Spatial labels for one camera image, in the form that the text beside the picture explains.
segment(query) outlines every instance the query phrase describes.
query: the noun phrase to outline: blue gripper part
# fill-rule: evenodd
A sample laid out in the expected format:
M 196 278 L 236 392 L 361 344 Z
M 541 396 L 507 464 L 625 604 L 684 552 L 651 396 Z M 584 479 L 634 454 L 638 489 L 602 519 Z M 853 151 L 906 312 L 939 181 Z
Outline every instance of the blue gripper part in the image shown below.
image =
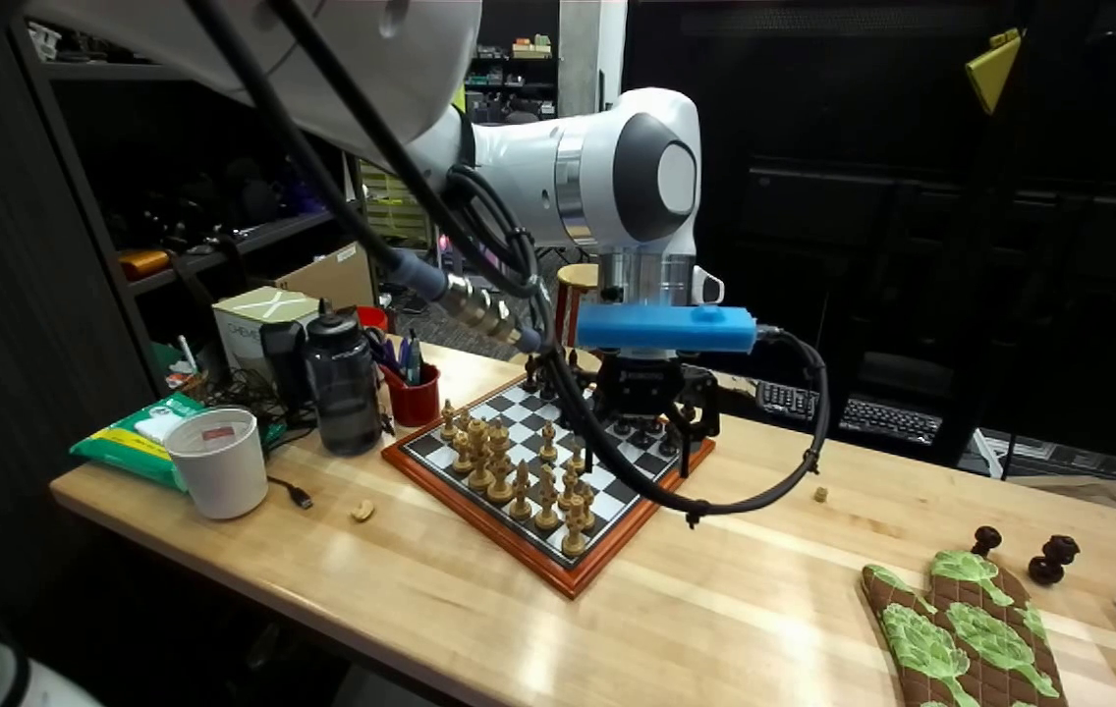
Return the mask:
M 760 320 L 744 306 L 582 303 L 574 341 L 584 350 L 749 353 Z

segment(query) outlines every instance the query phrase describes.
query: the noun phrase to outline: chessboard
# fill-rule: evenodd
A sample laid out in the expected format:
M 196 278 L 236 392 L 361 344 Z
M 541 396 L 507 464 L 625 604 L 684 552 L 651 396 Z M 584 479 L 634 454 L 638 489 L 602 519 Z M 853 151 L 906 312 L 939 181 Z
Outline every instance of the chessboard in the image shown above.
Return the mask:
M 680 445 L 665 422 L 608 420 L 604 430 L 640 475 L 680 481 Z M 689 467 L 697 471 L 711 447 L 697 445 Z M 521 384 L 443 409 L 439 422 L 380 454 L 567 595 L 579 595 L 656 509 L 584 454 L 582 437 L 558 422 L 558 404 Z

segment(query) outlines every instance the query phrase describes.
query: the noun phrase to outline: bottle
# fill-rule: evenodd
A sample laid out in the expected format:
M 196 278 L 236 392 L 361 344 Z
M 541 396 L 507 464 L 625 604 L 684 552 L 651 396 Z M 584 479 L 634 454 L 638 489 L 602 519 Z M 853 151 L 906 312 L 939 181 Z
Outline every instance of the bottle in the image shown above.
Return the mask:
M 314 318 L 308 338 L 308 378 L 318 409 L 323 447 L 361 454 L 380 437 L 371 338 L 350 312 Z

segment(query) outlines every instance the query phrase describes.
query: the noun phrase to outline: wooden chessboard frame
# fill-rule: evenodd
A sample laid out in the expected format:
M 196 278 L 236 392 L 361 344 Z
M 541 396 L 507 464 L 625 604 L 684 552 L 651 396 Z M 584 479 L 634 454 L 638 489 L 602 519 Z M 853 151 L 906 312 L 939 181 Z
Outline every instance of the wooden chessboard frame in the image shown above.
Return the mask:
M 507 390 L 521 384 L 500 384 L 489 396 L 464 404 L 474 409 Z M 464 489 L 456 489 L 451 481 L 443 481 L 439 475 L 432 475 L 420 459 L 410 454 L 410 441 L 436 430 L 436 422 L 428 429 L 413 429 L 406 437 L 398 437 L 394 445 L 386 445 L 386 464 L 394 464 L 402 475 L 410 475 L 415 486 L 423 486 L 428 494 L 436 494 L 449 509 L 456 509 L 464 522 L 470 522 L 483 539 L 492 539 L 495 544 L 503 544 L 507 552 L 515 552 L 529 573 L 538 573 L 541 579 L 551 579 L 562 595 L 579 595 L 582 590 L 592 585 L 592 578 L 608 565 L 612 552 L 622 552 L 629 544 L 629 539 L 651 519 L 656 502 L 640 497 L 634 502 L 604 532 L 596 544 L 588 544 L 588 552 L 582 552 L 579 561 L 562 565 L 558 556 L 551 556 L 546 548 L 538 548 L 521 530 L 515 530 L 511 522 L 503 522 L 500 515 L 483 509 L 478 502 L 470 502 Z M 699 471 L 699 464 L 711 454 L 716 441 L 703 441 L 689 452 L 689 475 Z M 668 467 L 659 475 L 659 486 L 676 489 L 684 481 L 680 467 Z

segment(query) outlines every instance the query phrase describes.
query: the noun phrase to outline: wooden table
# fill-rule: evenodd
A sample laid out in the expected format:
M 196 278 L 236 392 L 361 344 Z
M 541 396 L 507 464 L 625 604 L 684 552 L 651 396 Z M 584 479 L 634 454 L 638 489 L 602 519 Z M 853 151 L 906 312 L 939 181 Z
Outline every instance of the wooden table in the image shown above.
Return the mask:
M 436 344 L 428 357 L 456 404 L 519 378 Z M 802 445 L 722 420 L 684 489 L 760 489 Z M 1070 578 L 1028 594 L 1070 699 L 1116 707 L 1112 506 L 829 445 L 820 475 L 770 509 L 699 530 L 659 509 L 567 602 L 378 452 L 333 459 L 312 437 L 271 471 L 312 486 L 318 506 L 304 515 L 271 489 L 246 519 L 204 522 L 182 494 L 97 467 L 60 475 L 52 489 L 75 515 L 470 704 L 897 704 L 857 595 L 859 565 L 916 573 L 993 522 L 1005 539 L 993 556 L 1022 578 L 1048 532 L 1074 532 Z M 378 502 L 371 522 L 350 519 L 361 497 Z

